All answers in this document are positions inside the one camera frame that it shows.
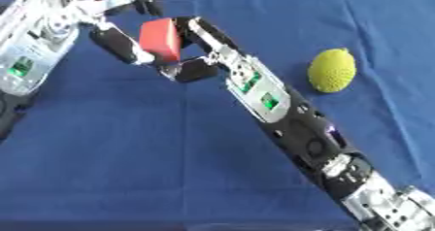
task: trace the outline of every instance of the yellow knitted ball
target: yellow knitted ball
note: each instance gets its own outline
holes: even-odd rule
[[[347,49],[327,49],[317,55],[308,68],[310,83],[325,93],[347,87],[355,74],[355,60]]]

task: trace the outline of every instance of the robotic arm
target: robotic arm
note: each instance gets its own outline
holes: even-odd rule
[[[155,0],[15,0],[0,16],[0,139],[31,104],[50,72],[75,44],[81,27],[126,63],[152,63],[154,55],[124,34],[105,14],[133,5],[159,16]]]
[[[410,186],[396,190],[337,128],[294,88],[284,85],[256,57],[243,53],[201,17],[173,21],[183,43],[199,45],[206,56],[183,61],[162,74],[173,81],[184,68],[220,68],[227,89],[257,120],[261,129],[312,183],[370,231],[435,230],[435,201]],[[203,70],[209,77],[214,69]]]

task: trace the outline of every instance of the table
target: table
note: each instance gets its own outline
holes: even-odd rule
[[[164,0],[299,89],[394,185],[435,193],[435,0]],[[113,18],[138,37],[149,20]],[[0,218],[353,225],[222,89],[124,65],[82,33],[0,148]],[[357,76],[318,94],[306,70],[349,48]],[[186,57],[200,55],[198,48]]]

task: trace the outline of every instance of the white robot part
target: white robot part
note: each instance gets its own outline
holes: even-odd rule
[[[32,93],[75,44],[81,23],[97,26],[106,11],[134,1],[16,0],[0,16],[0,90]]]

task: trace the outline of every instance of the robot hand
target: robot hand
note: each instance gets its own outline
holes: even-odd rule
[[[164,76],[184,83],[209,77],[208,68],[222,69],[227,89],[251,112],[260,128],[362,230],[435,230],[431,196],[412,186],[396,190],[333,123],[261,61],[242,52],[201,17],[179,17],[173,22],[185,46],[195,43],[207,55],[182,61],[176,69],[162,70]],[[185,77],[190,76],[191,66],[203,68],[202,73]]]
[[[81,31],[92,26],[95,43],[127,63],[152,63],[154,56],[113,23],[109,10],[134,4],[159,15],[154,0],[15,0],[0,16],[0,139],[31,103]]]

